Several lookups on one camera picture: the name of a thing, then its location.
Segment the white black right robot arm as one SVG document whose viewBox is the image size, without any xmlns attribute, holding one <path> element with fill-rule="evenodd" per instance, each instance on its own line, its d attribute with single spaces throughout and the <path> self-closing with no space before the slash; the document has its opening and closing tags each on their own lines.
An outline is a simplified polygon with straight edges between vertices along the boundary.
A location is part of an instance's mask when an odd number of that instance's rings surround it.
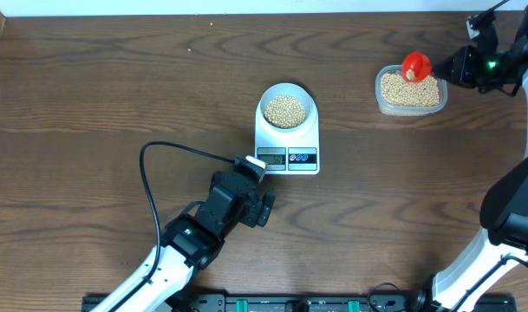
<svg viewBox="0 0 528 312">
<path fill-rule="evenodd" d="M 480 229 L 459 256 L 427 280 L 414 311 L 471 311 L 479 298 L 506 272 L 528 264 L 528 5 L 514 42 L 498 49 L 493 27 L 495 9 L 466 22 L 472 44 L 433 66 L 433 75 L 481 94 L 512 85 L 510 96 L 525 91 L 526 148 L 523 160 L 486 193 L 480 207 Z"/>
</svg>

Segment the red measuring scoop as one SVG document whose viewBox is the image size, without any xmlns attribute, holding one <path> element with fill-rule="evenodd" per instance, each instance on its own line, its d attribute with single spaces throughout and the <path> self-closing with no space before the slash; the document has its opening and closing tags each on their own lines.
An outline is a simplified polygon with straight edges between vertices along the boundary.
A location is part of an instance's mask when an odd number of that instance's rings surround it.
<svg viewBox="0 0 528 312">
<path fill-rule="evenodd" d="M 419 51 L 414 51 L 404 59 L 401 74 L 405 81 L 421 82 L 432 74 L 432 69 L 429 58 Z"/>
</svg>

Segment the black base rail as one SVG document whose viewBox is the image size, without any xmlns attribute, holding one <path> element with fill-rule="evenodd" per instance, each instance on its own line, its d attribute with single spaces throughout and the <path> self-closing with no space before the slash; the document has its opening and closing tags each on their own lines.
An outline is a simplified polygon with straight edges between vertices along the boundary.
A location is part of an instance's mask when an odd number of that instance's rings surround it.
<svg viewBox="0 0 528 312">
<path fill-rule="evenodd" d="M 163 302 L 158 311 L 193 312 L 355 312 L 355 311 L 398 311 L 404 307 L 400 295 L 328 297 L 262 297 L 224 296 L 220 294 L 198 295 L 183 302 L 173 298 Z"/>
</svg>

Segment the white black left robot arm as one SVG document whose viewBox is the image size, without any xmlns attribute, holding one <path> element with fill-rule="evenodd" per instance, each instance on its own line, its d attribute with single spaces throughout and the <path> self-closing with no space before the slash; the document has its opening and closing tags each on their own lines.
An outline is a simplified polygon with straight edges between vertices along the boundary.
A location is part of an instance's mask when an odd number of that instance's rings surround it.
<svg viewBox="0 0 528 312">
<path fill-rule="evenodd" d="M 160 246 L 93 311 L 153 311 L 215 260 L 237 224 L 265 226 L 275 193 L 258 196 L 263 178 L 262 172 L 215 172 L 207 199 L 187 207 L 196 212 L 167 224 Z"/>
</svg>

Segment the clear plastic container of beans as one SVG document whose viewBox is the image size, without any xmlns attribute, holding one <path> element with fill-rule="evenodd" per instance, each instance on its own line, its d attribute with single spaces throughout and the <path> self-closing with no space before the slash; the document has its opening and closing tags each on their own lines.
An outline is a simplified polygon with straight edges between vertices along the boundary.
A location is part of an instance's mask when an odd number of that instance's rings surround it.
<svg viewBox="0 0 528 312">
<path fill-rule="evenodd" d="M 401 65 L 389 65 L 375 78 L 375 96 L 385 115 L 424 116 L 439 112 L 447 104 L 447 82 L 431 75 L 424 81 L 407 82 Z"/>
</svg>

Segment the white digital kitchen scale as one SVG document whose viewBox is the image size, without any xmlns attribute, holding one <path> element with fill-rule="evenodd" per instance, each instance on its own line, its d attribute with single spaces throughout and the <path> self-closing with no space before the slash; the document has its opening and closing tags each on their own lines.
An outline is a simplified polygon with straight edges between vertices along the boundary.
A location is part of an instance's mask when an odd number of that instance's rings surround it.
<svg viewBox="0 0 528 312">
<path fill-rule="evenodd" d="M 305 112 L 304 121 L 293 128 L 272 125 L 265 117 L 273 100 L 294 100 Z M 257 106 L 255 157 L 267 164 L 267 173 L 276 175 L 316 175 L 320 172 L 319 119 L 311 97 L 265 93 Z"/>
</svg>

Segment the grey round bowl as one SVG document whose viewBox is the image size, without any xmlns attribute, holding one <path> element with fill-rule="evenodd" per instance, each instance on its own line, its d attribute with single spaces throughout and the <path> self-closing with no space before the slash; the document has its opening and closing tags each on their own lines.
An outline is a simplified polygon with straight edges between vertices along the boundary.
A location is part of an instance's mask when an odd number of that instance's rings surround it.
<svg viewBox="0 0 528 312">
<path fill-rule="evenodd" d="M 257 113 L 264 123 L 278 130 L 292 130 L 310 120 L 313 104 L 310 94 L 293 83 L 278 83 L 262 95 Z"/>
</svg>

